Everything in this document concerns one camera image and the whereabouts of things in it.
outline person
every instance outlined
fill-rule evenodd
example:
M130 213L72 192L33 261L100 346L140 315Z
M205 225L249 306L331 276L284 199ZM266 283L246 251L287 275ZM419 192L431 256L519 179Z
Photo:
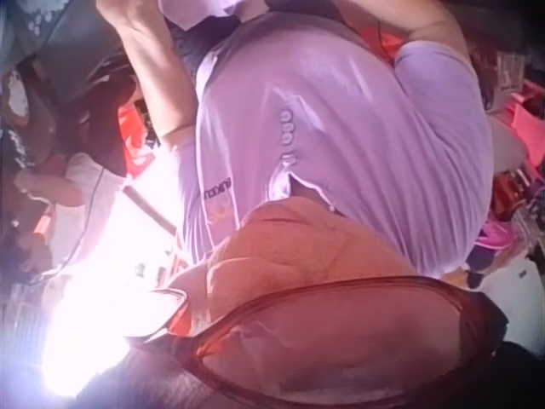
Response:
M18 265L21 280L80 262L98 244L116 194L127 177L118 109L132 101L136 88L129 75L112 76L80 101L75 119L83 119L77 127L84 131L71 135L73 152L63 176L23 169L15 177L15 186L21 192L50 204L52 209L46 234L17 234L10 253L20 255L11 264Z
M331 2L269 0L267 13L242 24L237 3L96 0L178 175L191 267L169 286L188 295L191 331L277 291L440 278L462 265L494 170L452 15L436 0L351 0L407 35L391 68ZM395 309L385 299L376 313ZM390 350L419 345L404 339ZM441 350L426 362L440 366ZM74 407L246 406L178 362L135 351Z

